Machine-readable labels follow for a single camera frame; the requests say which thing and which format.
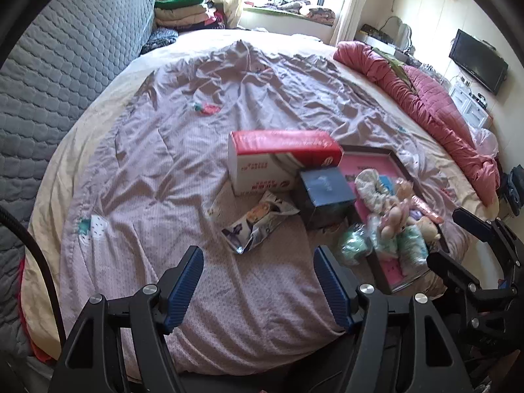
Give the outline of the white drawer cabinet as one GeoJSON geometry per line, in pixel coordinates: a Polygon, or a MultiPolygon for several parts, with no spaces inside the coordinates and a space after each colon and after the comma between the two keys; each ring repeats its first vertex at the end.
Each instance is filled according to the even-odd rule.
{"type": "Polygon", "coordinates": [[[492,126],[492,117],[487,110],[488,102],[483,95],[474,95],[470,85],[471,83],[463,75],[457,75],[453,78],[449,96],[471,127],[489,130],[492,126]]]}

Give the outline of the black wall television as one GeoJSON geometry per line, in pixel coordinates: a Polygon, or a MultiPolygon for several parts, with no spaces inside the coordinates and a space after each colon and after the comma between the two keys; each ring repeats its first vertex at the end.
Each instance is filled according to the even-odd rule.
{"type": "Polygon", "coordinates": [[[458,30],[449,58],[485,89],[497,95],[507,77],[508,64],[491,47],[458,30]]]}

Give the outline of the white frilly fabric item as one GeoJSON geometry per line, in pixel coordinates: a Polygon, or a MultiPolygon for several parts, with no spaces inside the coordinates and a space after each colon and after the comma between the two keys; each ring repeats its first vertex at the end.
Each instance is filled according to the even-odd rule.
{"type": "Polygon", "coordinates": [[[354,185],[364,205],[372,213],[384,215],[399,202],[385,187],[375,169],[363,169],[354,179],[354,185]]]}

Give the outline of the light blue wipes pack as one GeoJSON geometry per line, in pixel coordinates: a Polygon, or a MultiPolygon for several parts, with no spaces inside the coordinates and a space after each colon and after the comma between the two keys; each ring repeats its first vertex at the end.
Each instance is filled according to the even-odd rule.
{"type": "Polygon", "coordinates": [[[397,236],[399,262],[404,277],[411,277],[426,268],[427,246],[419,228],[408,225],[397,236]]]}

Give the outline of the dark blue square box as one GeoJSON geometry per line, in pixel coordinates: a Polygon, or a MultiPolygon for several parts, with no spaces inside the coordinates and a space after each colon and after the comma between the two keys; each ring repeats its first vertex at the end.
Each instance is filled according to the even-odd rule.
{"type": "Polygon", "coordinates": [[[301,171],[291,198],[308,231],[341,224],[356,201],[338,167],[301,171]]]}

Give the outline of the clothes pile on windowsill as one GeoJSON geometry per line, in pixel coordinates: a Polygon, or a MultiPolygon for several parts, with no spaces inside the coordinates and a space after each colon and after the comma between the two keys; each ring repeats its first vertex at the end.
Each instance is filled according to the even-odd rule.
{"type": "Polygon", "coordinates": [[[275,16],[298,16],[327,26],[333,26],[336,19],[336,14],[332,9],[321,5],[311,5],[308,0],[292,0],[278,4],[267,2],[263,5],[245,3],[243,10],[275,16]]]}

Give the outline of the green item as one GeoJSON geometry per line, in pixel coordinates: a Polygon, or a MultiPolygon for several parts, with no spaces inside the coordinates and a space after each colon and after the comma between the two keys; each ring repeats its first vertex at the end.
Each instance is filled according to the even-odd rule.
{"type": "Polygon", "coordinates": [[[372,252],[372,245],[364,224],[353,224],[341,236],[338,254],[342,264],[355,266],[372,252]]]}

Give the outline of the pink shallow tray box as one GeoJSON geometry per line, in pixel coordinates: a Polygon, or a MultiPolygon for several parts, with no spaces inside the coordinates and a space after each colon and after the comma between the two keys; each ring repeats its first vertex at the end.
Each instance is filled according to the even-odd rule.
{"type": "Polygon", "coordinates": [[[335,256],[358,268],[386,294],[400,292],[429,273],[427,256],[449,252],[443,219],[424,201],[394,151],[345,145],[339,168],[356,195],[335,256]]]}

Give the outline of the grey quilted headboard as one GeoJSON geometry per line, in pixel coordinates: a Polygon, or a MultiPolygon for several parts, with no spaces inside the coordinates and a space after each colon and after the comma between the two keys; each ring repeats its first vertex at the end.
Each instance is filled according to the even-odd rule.
{"type": "Polygon", "coordinates": [[[140,56],[155,0],[51,0],[1,69],[1,204],[52,272],[70,189],[53,159],[91,103],[140,56]]]}

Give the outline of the pink tube package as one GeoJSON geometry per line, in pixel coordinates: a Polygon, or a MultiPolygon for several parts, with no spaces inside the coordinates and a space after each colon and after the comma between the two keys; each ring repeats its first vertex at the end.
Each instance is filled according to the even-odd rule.
{"type": "Polygon", "coordinates": [[[422,215],[427,216],[434,224],[442,224],[444,219],[420,197],[413,195],[410,199],[413,209],[418,210],[422,215]]]}

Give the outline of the mauve dotted bed sheet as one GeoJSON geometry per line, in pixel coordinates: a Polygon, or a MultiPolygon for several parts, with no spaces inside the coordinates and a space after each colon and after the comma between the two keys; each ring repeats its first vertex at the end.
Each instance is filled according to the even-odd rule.
{"type": "Polygon", "coordinates": [[[239,41],[159,67],[100,141],[69,206],[60,250],[66,329],[92,295],[134,294],[197,246],[202,278],[167,339],[179,370],[259,373],[330,343],[340,331],[313,272],[313,249],[336,237],[308,232],[294,215],[255,249],[232,253],[219,231],[258,196],[234,195],[229,136],[324,130],[343,145],[391,148],[431,208],[450,218],[458,195],[407,122],[321,56],[239,41]]]}

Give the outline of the blonde doll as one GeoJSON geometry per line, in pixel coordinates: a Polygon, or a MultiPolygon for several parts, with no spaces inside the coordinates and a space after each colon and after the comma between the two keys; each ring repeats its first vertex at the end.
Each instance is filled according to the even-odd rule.
{"type": "Polygon", "coordinates": [[[412,211],[411,197],[415,195],[413,183],[397,178],[393,183],[393,191],[399,202],[394,204],[381,216],[378,234],[381,239],[393,239],[408,225],[415,225],[417,221],[410,212],[412,211]]]}

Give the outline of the red white tissue box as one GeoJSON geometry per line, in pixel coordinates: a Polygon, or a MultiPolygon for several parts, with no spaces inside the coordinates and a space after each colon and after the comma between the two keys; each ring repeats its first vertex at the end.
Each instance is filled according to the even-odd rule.
{"type": "Polygon", "coordinates": [[[322,130],[239,130],[228,137],[234,194],[288,192],[304,169],[338,166],[343,149],[322,130]]]}

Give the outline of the cream plush toy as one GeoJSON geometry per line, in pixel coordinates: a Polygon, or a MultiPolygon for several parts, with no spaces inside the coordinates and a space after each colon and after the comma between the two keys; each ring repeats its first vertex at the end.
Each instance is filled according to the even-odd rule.
{"type": "Polygon", "coordinates": [[[426,243],[435,242],[440,239],[438,226],[434,224],[429,217],[423,215],[418,221],[415,222],[415,225],[420,230],[420,233],[426,243]]]}

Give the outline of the printed snack packet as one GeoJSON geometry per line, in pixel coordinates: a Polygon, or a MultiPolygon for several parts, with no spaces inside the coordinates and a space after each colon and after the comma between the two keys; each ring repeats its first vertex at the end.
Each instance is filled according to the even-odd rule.
{"type": "Polygon", "coordinates": [[[255,207],[220,233],[235,254],[245,254],[260,245],[289,216],[298,213],[293,204],[266,191],[255,207]]]}

